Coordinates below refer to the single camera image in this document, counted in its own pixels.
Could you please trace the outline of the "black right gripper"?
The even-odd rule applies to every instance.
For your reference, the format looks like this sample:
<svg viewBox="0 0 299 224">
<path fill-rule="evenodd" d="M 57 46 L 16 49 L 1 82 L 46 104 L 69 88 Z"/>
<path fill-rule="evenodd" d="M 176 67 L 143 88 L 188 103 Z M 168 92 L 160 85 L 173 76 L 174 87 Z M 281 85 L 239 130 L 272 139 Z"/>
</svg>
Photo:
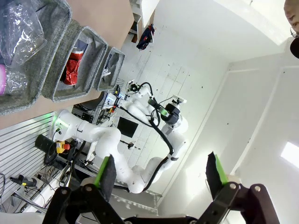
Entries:
<svg viewBox="0 0 299 224">
<path fill-rule="evenodd" d="M 172 104 L 167 104 L 165 109 L 154 99 L 149 98 L 148 104 L 151 105 L 154 110 L 160 112 L 163 116 L 163 121 L 168 125 L 174 125 L 179 119 L 180 110 Z"/>
</svg>

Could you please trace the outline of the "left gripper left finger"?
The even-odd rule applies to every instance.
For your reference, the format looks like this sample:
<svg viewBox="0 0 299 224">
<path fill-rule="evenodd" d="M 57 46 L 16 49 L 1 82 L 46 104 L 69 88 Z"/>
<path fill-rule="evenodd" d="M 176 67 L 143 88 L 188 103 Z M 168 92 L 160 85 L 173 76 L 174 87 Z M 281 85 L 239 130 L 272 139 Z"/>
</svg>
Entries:
<svg viewBox="0 0 299 224">
<path fill-rule="evenodd" d="M 92 183 L 76 190 L 59 187 L 51 200 L 43 224 L 75 224 L 82 213 L 92 213 L 98 224 L 125 224 L 109 203 L 116 179 L 112 155 L 106 156 Z"/>
</svg>

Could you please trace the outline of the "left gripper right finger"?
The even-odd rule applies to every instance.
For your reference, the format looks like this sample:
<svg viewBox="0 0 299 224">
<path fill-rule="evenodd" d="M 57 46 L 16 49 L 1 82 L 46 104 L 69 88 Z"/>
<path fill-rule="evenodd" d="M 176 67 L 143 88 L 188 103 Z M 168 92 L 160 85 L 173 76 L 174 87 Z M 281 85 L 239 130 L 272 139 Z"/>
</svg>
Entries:
<svg viewBox="0 0 299 224">
<path fill-rule="evenodd" d="M 220 224 L 230 211 L 240 212 L 246 224 L 280 224 L 267 188 L 228 181 L 213 152 L 208 155 L 206 177 L 213 201 L 196 224 Z"/>
</svg>

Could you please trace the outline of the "crushed red can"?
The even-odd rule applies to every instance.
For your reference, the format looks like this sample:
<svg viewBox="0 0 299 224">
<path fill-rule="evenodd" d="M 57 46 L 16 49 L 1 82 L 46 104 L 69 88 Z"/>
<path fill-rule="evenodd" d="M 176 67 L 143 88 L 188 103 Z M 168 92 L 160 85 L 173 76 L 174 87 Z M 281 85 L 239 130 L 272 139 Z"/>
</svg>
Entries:
<svg viewBox="0 0 299 224">
<path fill-rule="evenodd" d="M 71 54 L 66 63 L 65 69 L 63 71 L 63 75 L 61 77 L 61 81 L 64 84 L 74 86 L 78 82 L 78 69 L 82 57 L 84 55 L 84 51 L 79 47 L 74 47 L 71 51 Z"/>
</svg>

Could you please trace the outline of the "clear plastic bag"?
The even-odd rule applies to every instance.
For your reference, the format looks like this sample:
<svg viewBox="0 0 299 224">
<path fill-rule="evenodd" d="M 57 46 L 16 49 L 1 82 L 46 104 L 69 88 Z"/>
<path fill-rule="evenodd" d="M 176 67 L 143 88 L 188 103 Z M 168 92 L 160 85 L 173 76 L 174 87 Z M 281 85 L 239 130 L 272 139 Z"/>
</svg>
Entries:
<svg viewBox="0 0 299 224">
<path fill-rule="evenodd" d="M 46 44 L 31 0 L 0 1 L 0 53 L 7 67 L 24 64 Z"/>
</svg>

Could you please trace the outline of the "black square floor panel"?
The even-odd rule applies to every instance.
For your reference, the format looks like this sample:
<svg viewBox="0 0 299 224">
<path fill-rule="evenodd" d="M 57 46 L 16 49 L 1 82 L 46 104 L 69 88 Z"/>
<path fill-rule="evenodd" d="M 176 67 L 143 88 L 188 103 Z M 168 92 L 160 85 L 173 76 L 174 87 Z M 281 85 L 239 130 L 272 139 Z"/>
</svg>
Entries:
<svg viewBox="0 0 299 224">
<path fill-rule="evenodd" d="M 137 127 L 138 127 L 137 123 L 129 119 L 119 117 L 117 128 L 120 130 L 122 135 L 132 138 L 135 134 Z"/>
</svg>

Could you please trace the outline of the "black yellow handheld tool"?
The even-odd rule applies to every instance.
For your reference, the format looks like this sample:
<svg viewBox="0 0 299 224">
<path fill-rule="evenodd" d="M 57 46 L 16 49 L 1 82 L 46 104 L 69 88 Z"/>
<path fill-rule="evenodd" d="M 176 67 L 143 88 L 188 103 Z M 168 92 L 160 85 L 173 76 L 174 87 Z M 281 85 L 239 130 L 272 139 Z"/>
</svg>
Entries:
<svg viewBox="0 0 299 224">
<path fill-rule="evenodd" d="M 14 183 L 17 183 L 22 186 L 27 186 L 27 187 L 35 187 L 37 184 L 37 180 L 35 178 L 27 178 L 24 177 L 23 175 L 19 175 L 17 178 L 10 177 L 10 180 Z"/>
</svg>

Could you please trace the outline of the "cluttered equipment rack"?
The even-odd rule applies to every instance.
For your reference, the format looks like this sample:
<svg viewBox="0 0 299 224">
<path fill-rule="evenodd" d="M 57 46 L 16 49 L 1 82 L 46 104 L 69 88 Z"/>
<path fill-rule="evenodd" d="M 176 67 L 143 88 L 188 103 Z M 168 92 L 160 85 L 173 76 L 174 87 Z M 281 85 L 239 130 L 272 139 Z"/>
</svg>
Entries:
<svg viewBox="0 0 299 224">
<path fill-rule="evenodd" d="M 102 103 L 93 111 L 83 111 L 78 108 L 78 104 L 73 106 L 72 114 L 91 124 L 101 125 L 113 116 L 116 110 L 115 101 L 117 96 L 114 91 L 102 91 L 98 97 L 103 99 Z"/>
</svg>

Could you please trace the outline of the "yellow red emergency stop button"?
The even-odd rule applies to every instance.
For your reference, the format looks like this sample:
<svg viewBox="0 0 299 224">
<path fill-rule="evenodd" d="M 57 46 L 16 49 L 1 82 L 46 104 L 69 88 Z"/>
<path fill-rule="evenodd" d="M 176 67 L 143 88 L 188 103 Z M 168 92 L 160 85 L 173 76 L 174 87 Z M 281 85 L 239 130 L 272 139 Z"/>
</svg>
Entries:
<svg viewBox="0 0 299 224">
<path fill-rule="evenodd" d="M 63 153 L 65 150 L 69 151 L 71 148 L 70 144 L 65 141 L 57 141 L 56 145 L 57 145 L 56 150 L 58 154 Z"/>
</svg>

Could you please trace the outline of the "grey fabric basket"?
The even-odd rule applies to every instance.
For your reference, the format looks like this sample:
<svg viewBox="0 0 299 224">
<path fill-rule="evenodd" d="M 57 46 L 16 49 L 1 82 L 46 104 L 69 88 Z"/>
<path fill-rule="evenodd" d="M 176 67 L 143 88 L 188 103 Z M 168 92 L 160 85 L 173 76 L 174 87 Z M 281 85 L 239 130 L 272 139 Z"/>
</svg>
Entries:
<svg viewBox="0 0 299 224">
<path fill-rule="evenodd" d="M 39 98 L 59 44 L 71 21 L 71 8 L 66 0 L 31 0 L 47 41 L 45 47 L 17 71 L 28 79 L 25 92 L 19 96 L 0 96 L 0 115 L 30 108 Z"/>
<path fill-rule="evenodd" d="M 124 59 L 125 54 L 123 52 L 121 52 L 116 47 L 109 46 L 105 56 L 102 59 L 100 68 L 95 76 L 93 88 L 97 91 L 112 90 L 116 85 L 116 81 L 119 77 Z M 109 69 L 111 71 L 111 74 L 103 77 L 103 69 Z"/>
<path fill-rule="evenodd" d="M 87 46 L 82 47 L 83 58 L 78 67 L 78 82 L 73 86 L 67 85 L 62 81 L 67 61 L 73 48 L 83 43 Z M 93 29 L 71 20 L 47 74 L 42 90 L 43 96 L 54 102 L 60 102 L 87 95 L 107 49 L 108 43 Z"/>
</svg>

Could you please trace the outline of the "black cylinder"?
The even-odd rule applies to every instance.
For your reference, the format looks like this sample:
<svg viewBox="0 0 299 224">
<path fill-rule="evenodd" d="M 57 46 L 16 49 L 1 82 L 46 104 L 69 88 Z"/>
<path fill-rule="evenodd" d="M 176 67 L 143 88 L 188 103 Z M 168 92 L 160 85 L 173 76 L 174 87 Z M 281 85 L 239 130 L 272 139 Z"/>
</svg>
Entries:
<svg viewBox="0 0 299 224">
<path fill-rule="evenodd" d="M 46 136 L 40 134 L 35 140 L 35 147 L 45 153 L 54 153 L 56 151 L 56 143 Z"/>
</svg>

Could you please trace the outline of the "black office chair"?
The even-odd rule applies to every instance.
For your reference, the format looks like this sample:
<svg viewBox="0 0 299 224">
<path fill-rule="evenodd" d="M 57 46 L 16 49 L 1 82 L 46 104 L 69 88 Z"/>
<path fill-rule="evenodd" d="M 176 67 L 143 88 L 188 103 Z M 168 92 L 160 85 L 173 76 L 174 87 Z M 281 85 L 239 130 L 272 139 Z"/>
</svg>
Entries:
<svg viewBox="0 0 299 224">
<path fill-rule="evenodd" d="M 102 103 L 102 101 L 103 99 L 97 98 L 86 102 L 82 102 L 78 104 L 78 108 L 83 111 L 93 111 Z"/>
</svg>

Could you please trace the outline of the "red and blue cloth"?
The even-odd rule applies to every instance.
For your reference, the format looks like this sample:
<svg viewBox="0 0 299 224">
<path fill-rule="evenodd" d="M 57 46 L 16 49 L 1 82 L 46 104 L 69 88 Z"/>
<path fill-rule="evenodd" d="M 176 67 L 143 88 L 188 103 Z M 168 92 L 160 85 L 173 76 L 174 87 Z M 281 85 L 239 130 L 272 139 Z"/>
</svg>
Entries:
<svg viewBox="0 0 299 224">
<path fill-rule="evenodd" d="M 139 50 L 145 50 L 150 43 L 153 43 L 154 32 L 155 32 L 154 26 L 153 24 L 150 24 L 143 32 L 139 40 L 139 43 L 137 44 L 136 47 Z"/>
</svg>

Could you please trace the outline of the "slotted aluminium mounting plate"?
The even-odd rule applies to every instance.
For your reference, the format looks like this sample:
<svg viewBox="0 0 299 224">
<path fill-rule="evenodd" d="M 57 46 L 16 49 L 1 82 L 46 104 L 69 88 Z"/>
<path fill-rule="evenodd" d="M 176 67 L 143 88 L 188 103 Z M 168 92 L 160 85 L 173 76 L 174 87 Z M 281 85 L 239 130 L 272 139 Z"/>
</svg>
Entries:
<svg viewBox="0 0 299 224">
<path fill-rule="evenodd" d="M 7 200 L 19 185 L 10 177 L 32 177 L 44 165 L 45 153 L 35 147 L 42 134 L 49 137 L 54 112 L 0 130 L 0 194 Z"/>
</svg>

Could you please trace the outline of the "large white table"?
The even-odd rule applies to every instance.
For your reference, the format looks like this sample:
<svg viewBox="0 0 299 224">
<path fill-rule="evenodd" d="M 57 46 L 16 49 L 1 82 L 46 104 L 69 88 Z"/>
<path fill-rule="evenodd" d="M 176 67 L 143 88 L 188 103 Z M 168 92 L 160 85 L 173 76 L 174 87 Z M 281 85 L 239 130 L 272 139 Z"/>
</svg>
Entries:
<svg viewBox="0 0 299 224">
<path fill-rule="evenodd" d="M 160 0 L 129 0 L 134 22 L 129 34 L 133 36 L 131 42 L 139 42 L 144 30 L 154 22 L 155 9 Z"/>
</svg>

